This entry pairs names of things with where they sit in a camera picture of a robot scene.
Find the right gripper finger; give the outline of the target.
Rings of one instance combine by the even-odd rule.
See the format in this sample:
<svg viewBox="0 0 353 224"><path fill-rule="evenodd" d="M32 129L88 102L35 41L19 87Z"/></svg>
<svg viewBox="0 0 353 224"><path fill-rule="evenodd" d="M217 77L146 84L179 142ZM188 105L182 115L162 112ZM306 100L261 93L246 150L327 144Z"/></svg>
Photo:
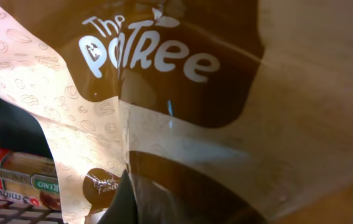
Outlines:
<svg viewBox="0 0 353 224"><path fill-rule="evenodd" d="M138 224L136 200L127 170L123 171L111 205L98 224Z"/></svg>

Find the red spaghetti packet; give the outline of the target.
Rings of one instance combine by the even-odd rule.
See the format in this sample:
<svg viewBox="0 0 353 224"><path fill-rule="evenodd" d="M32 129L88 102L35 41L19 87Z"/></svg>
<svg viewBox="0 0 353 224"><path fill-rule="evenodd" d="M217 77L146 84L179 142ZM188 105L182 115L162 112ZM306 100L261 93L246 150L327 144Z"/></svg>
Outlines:
<svg viewBox="0 0 353 224"><path fill-rule="evenodd" d="M0 200L60 210L54 161L0 148Z"/></svg>

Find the brown dried food pouch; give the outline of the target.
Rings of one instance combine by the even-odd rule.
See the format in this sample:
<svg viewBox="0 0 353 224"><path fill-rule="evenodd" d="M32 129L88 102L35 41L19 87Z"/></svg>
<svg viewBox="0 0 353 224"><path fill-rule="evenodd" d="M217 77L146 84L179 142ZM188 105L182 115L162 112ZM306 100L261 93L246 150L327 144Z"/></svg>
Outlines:
<svg viewBox="0 0 353 224"><path fill-rule="evenodd" d="M66 223L353 223L353 0L0 1L0 98Z"/></svg>

